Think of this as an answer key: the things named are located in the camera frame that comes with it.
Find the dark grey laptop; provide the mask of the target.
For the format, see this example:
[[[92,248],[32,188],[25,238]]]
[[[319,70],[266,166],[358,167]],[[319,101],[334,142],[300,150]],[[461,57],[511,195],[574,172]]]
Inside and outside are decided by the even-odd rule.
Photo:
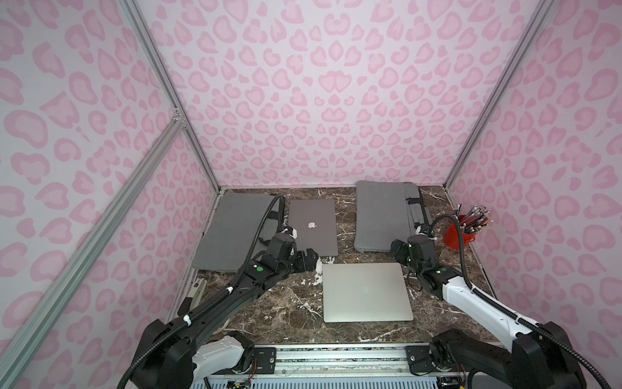
[[[289,204],[288,223],[297,232],[298,251],[313,249],[320,257],[338,255],[333,199],[293,199]]]

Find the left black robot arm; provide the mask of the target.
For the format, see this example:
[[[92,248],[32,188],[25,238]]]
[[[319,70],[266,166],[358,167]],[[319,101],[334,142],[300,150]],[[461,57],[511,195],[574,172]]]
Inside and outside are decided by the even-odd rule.
[[[190,388],[223,370],[246,371],[254,345],[243,335],[210,337],[238,311],[290,275],[312,272],[318,254],[298,251],[288,231],[276,233],[264,251],[250,249],[232,282],[196,308],[168,323],[157,319],[144,330],[118,387]]]

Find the silver laptop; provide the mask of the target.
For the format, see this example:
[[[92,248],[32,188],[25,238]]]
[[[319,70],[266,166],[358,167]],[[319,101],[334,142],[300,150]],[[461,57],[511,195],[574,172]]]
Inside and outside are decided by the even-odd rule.
[[[402,267],[397,263],[326,264],[322,286],[327,323],[413,320]]]

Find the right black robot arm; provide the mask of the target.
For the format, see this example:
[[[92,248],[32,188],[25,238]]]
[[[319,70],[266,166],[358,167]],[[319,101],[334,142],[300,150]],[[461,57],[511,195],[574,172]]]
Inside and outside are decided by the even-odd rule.
[[[439,371],[464,367],[471,374],[486,374],[511,388],[586,387],[579,356],[560,326],[521,316],[468,285],[459,270],[439,263],[429,236],[394,240],[390,256],[416,275],[424,291],[458,308],[500,343],[491,345],[453,328],[436,335],[429,344],[429,355],[414,360],[413,366],[428,363]]]

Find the grey laptop bag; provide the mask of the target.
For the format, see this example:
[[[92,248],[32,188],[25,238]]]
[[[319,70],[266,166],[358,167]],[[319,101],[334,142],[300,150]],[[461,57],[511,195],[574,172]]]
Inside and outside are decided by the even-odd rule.
[[[283,229],[285,200],[270,194],[227,192],[203,235],[192,266],[200,271],[237,272],[249,249],[267,249]]]
[[[356,183],[356,236],[359,252],[388,252],[391,243],[406,241],[416,226],[432,217],[421,189],[414,183]]]

